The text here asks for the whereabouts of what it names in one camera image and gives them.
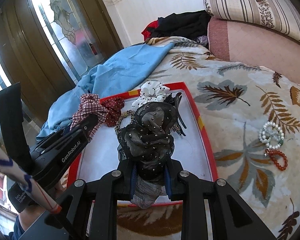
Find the red border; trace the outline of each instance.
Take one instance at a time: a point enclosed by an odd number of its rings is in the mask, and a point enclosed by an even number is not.
[[[197,105],[195,104],[194,99],[192,98],[192,95],[191,95],[188,87],[186,86],[186,84],[184,82],[177,82],[177,83],[166,84],[165,86],[170,88],[170,90],[183,90],[186,93],[186,96],[187,96],[188,101],[190,103],[191,109],[194,113],[194,117],[195,117],[196,122],[198,124],[198,120],[200,118],[200,113],[199,113]],[[140,89],[138,89],[137,91],[138,91],[138,94],[136,93],[136,90],[133,90],[133,91],[129,91],[129,92],[109,96],[109,97],[106,97],[106,98],[102,98],[102,99],[100,99],[100,102],[102,103],[104,100],[109,99],[109,98],[113,98],[113,97],[121,97],[123,99],[134,98],[134,97],[137,97],[137,96],[140,95]],[[207,135],[207,131],[206,131],[204,125],[203,125],[202,129],[200,130],[200,133],[201,133],[201,136],[202,136],[202,140],[203,140],[205,150],[207,152],[208,162],[209,162],[211,176],[212,176],[212,181],[216,181],[218,179],[217,167],[216,167],[216,163],[215,163],[215,160],[214,160],[214,157],[213,157],[213,152],[212,152],[211,144],[210,144],[210,141],[209,141],[209,138],[208,138],[208,135]],[[70,166],[68,181],[67,181],[67,187],[69,187],[77,179],[77,173],[78,173],[78,168],[79,168],[79,164],[80,164],[80,158],[81,158],[81,154],[79,154],[77,156],[77,158],[74,160],[74,162]]]

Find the striped pillow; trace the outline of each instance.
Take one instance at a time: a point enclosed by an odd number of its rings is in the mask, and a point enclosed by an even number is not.
[[[300,42],[300,14],[289,0],[204,0],[206,11],[220,19],[259,24]]]

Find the pearl bracelet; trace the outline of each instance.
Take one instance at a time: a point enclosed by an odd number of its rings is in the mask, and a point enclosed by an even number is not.
[[[275,128],[275,130],[269,130],[267,129],[268,126]],[[278,142],[277,145],[272,146],[270,144],[271,139],[274,139]],[[282,132],[282,129],[280,126],[278,126],[274,122],[266,122],[263,125],[263,128],[259,131],[259,140],[260,142],[264,143],[267,147],[267,149],[279,149],[280,146],[283,145],[283,140],[284,140],[284,133]]]

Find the metal screw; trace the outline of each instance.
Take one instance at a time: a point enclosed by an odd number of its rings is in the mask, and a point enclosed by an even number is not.
[[[224,186],[224,185],[226,184],[226,181],[225,181],[224,179],[218,179],[218,180],[217,180],[217,184],[218,184],[219,186]]]
[[[180,171],[181,177],[188,177],[190,175],[189,171]]]
[[[118,171],[118,170],[112,171],[111,175],[114,177],[119,177],[121,175],[121,171]]]
[[[84,184],[84,181],[82,179],[78,179],[74,182],[74,185],[76,187],[81,187],[81,186],[83,186],[83,184]]]

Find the scrunchie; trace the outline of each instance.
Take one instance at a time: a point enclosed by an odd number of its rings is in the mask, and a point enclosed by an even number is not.
[[[90,114],[95,114],[98,116],[98,124],[88,131],[89,141],[92,140],[96,131],[100,126],[106,121],[106,116],[108,114],[108,109],[100,104],[100,98],[97,94],[83,94],[80,98],[79,109],[72,116],[72,124],[70,130],[78,125],[84,118]]]
[[[124,107],[124,100],[122,98],[111,98],[103,101],[101,105],[109,111],[106,116],[107,126],[114,127],[121,116],[121,109]]]
[[[132,107],[140,107],[148,102],[163,102],[170,89],[161,82],[147,81],[141,86],[139,98],[132,103]]]

